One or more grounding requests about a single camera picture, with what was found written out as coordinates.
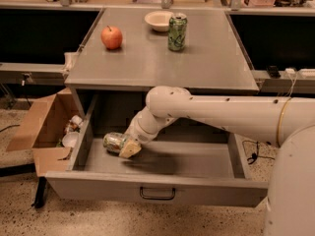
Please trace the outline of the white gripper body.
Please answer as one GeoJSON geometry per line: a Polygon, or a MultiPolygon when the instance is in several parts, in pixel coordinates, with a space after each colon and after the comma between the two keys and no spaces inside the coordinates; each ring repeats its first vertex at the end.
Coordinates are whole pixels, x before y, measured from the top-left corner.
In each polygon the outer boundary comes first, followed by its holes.
{"type": "Polygon", "coordinates": [[[145,145],[155,138],[154,135],[146,133],[135,120],[131,121],[125,133],[141,145],[145,145]]]}

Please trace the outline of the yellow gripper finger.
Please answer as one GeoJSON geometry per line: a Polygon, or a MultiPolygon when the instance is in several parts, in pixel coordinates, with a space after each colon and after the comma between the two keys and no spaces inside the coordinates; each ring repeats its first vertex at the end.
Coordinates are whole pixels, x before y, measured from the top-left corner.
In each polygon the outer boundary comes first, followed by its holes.
{"type": "Polygon", "coordinates": [[[123,158],[129,158],[142,149],[141,144],[133,139],[126,140],[122,143],[119,156],[123,158]]]}

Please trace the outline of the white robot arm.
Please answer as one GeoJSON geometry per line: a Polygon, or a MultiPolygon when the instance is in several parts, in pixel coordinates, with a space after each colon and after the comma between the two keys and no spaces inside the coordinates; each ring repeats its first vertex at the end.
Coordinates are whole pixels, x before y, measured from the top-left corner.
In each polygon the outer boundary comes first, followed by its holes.
{"type": "Polygon", "coordinates": [[[279,149],[266,202],[264,236],[315,236],[315,99],[193,95],[159,86],[126,133],[146,144],[179,118],[279,149]]]}

